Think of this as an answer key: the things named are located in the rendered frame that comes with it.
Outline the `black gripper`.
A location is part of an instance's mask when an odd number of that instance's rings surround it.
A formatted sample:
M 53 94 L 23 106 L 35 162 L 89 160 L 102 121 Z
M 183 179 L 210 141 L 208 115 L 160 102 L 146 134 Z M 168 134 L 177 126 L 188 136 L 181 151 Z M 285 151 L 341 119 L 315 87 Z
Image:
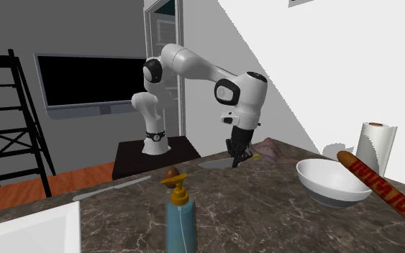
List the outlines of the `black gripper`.
M 249 146 L 251 145 L 254 129 L 241 129 L 232 127 L 231 138 L 226 139 L 227 152 L 233 158 L 232 167 L 237 167 L 241 162 L 251 158 Z

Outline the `pink crumpled cloth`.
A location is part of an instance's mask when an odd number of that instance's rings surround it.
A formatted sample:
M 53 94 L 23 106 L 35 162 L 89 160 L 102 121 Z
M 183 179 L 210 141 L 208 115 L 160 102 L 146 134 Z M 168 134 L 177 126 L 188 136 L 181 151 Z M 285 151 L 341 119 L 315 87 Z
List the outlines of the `pink crumpled cloth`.
M 265 159 L 275 163 L 297 163 L 298 160 L 285 156 L 274 140 L 270 137 L 254 144 L 253 149 Z

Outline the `brown egg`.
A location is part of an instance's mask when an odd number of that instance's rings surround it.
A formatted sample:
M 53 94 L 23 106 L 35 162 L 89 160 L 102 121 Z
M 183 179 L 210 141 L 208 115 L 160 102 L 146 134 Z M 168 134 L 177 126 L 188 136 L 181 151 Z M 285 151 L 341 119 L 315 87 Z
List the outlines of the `brown egg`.
M 165 171 L 164 176 L 163 176 L 163 179 L 165 180 L 165 179 L 168 179 L 168 178 L 175 177 L 175 176 L 177 176 L 177 175 L 180 175 L 180 172 L 179 172 L 175 167 L 169 167 L 169 168 Z M 175 188 L 176 185 L 175 185 L 175 184 L 171 184 L 171 183 L 166 183 L 165 186 L 166 186 L 167 188 Z

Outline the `blue soap dispenser yellow pump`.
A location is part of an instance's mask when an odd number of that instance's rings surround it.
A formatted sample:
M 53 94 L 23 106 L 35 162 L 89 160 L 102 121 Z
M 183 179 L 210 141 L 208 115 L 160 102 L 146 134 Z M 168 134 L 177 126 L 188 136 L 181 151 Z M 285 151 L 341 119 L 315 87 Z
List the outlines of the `blue soap dispenser yellow pump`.
M 165 205 L 167 253 L 197 253 L 195 199 L 183 186 L 186 173 L 162 180 L 173 184 Z

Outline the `white bowl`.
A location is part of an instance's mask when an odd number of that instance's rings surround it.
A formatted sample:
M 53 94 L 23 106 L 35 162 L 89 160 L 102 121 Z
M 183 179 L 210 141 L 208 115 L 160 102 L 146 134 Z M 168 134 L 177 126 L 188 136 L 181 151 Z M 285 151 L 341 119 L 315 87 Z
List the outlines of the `white bowl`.
M 296 164 L 296 171 L 307 194 L 330 208 L 348 208 L 373 192 L 338 161 L 306 159 Z

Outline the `dark robot stand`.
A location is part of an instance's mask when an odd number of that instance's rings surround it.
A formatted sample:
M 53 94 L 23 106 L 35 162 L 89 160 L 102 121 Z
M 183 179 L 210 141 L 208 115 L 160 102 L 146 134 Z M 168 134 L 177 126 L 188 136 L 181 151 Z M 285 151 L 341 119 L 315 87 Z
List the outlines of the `dark robot stand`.
M 170 150 L 162 155 L 142 153 L 142 140 L 120 142 L 112 171 L 112 180 L 129 177 L 162 167 L 200 158 L 201 155 L 185 136 L 169 137 Z

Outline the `grey table knife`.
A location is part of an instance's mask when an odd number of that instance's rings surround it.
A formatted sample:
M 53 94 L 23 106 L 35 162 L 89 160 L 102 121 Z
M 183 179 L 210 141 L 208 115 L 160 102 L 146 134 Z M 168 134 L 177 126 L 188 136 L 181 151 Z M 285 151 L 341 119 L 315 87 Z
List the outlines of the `grey table knife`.
M 103 189 L 95 190 L 95 191 L 92 191 L 92 192 L 89 192 L 89 193 L 80 194 L 80 195 L 77 195 L 77 196 L 73 197 L 73 201 L 82 201 L 85 198 L 89 198 L 89 197 L 97 195 L 99 193 L 103 193 L 105 191 L 112 190 L 112 189 L 124 188 L 124 187 L 130 186 L 130 185 L 141 183 L 142 181 L 148 180 L 150 178 L 151 178 L 151 176 L 148 175 L 148 176 L 145 176 L 145 177 L 142 177 L 142 178 L 138 178 L 136 180 L 131 180 L 131 181 L 121 183 L 121 184 L 118 184 L 118 185 L 114 185 L 114 186 L 111 186 L 111 187 L 108 187 L 108 188 L 103 188 Z

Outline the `grey door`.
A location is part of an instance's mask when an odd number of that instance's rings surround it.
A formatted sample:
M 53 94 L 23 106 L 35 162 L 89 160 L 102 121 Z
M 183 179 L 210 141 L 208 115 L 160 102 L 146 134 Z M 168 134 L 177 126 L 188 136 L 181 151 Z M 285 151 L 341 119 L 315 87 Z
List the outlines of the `grey door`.
M 143 0 L 145 44 L 148 57 L 161 54 L 169 43 L 183 44 L 183 0 Z M 168 137 L 185 134 L 184 81 L 178 75 L 165 85 L 174 97 L 173 105 L 160 115 Z

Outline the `white paper towel roll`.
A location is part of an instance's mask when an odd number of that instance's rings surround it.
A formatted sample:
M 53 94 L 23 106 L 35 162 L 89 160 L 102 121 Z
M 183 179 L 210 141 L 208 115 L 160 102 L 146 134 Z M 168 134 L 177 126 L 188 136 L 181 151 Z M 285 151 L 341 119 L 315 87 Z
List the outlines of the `white paper towel roll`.
M 397 129 L 397 126 L 375 122 L 364 122 L 362 125 L 355 156 L 382 177 L 386 172 Z

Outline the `orange stick with red pattern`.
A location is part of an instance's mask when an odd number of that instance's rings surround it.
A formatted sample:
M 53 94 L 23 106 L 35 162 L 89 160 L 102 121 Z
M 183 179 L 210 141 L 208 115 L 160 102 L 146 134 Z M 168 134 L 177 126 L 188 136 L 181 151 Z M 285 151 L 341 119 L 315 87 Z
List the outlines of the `orange stick with red pattern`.
M 405 218 L 405 195 L 352 153 L 339 151 L 337 159 L 355 177 Z

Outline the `black ladder shelf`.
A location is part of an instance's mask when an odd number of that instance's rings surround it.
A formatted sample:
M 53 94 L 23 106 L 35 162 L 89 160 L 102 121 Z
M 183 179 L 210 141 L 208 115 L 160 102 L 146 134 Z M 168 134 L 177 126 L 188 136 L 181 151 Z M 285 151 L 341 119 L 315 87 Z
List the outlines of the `black ladder shelf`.
M 37 174 L 42 181 L 45 195 L 49 198 L 52 196 L 52 191 L 47 179 L 45 165 L 48 165 L 53 175 L 56 175 L 56 171 L 49 149 L 47 148 L 45 136 L 33 104 L 21 61 L 12 49 L 8 50 L 7 55 L 0 55 L 0 68 L 10 69 L 14 80 L 13 83 L 0 84 L 0 88 L 10 87 L 16 89 L 19 98 L 18 106 L 3 106 L 0 107 L 0 111 L 21 111 L 26 124 L 26 126 L 21 128 L 0 130 L 0 138 L 9 142 L 0 149 L 0 158 L 33 154 L 37 163 L 37 167 L 32 169 L 0 175 L 0 187 L 1 182 L 4 180 Z

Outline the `white box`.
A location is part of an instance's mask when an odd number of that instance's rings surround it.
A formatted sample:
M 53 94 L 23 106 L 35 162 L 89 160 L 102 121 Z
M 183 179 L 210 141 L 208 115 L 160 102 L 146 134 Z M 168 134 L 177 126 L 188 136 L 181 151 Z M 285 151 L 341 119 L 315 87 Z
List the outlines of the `white box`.
M 81 253 L 80 203 L 0 223 L 0 253 Z

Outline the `black wall television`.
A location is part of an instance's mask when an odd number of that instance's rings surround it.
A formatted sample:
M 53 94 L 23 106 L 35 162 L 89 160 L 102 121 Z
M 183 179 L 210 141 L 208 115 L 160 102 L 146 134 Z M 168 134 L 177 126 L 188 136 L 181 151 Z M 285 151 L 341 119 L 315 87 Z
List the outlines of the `black wall television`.
M 144 92 L 145 57 L 35 53 L 43 103 L 51 119 L 133 112 Z

